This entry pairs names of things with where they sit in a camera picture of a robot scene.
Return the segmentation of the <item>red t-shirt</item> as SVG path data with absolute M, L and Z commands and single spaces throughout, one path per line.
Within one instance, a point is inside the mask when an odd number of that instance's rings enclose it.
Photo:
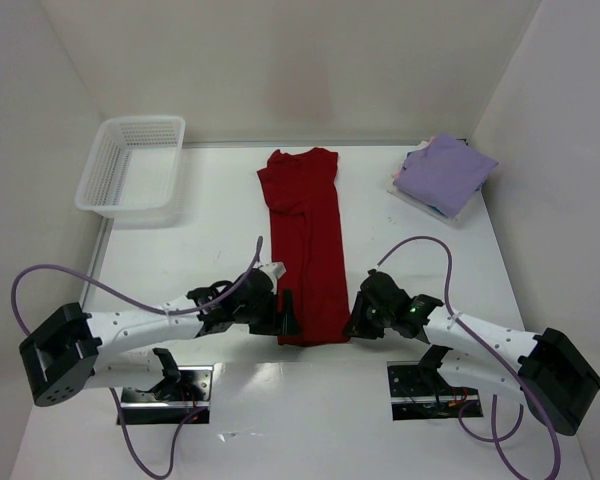
M 302 332 L 280 336 L 280 345 L 344 343 L 349 298 L 335 179 L 336 152 L 324 148 L 290 154 L 274 151 L 257 172 L 270 217 L 271 258 L 286 273 L 279 288 L 293 294 Z

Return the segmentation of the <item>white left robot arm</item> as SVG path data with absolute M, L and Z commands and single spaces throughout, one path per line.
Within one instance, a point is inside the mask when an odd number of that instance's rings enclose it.
M 349 302 L 343 280 L 316 286 L 280 262 L 251 267 L 235 281 L 199 287 L 160 306 L 86 312 L 58 307 L 27 333 L 19 353 L 38 407 L 67 401 L 85 388 L 130 387 L 165 397 L 182 375 L 164 343 L 246 326 L 249 334 L 315 346 L 347 341 Z

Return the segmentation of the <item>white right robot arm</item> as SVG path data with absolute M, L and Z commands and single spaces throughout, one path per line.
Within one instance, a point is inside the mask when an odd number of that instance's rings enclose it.
M 524 405 L 560 435 L 577 433 L 600 390 L 600 376 L 561 331 L 520 331 L 462 312 L 452 315 L 442 300 L 411 297 L 388 274 L 372 270 L 344 332 L 375 340 L 388 329 L 428 345 L 422 370 L 449 386 Z

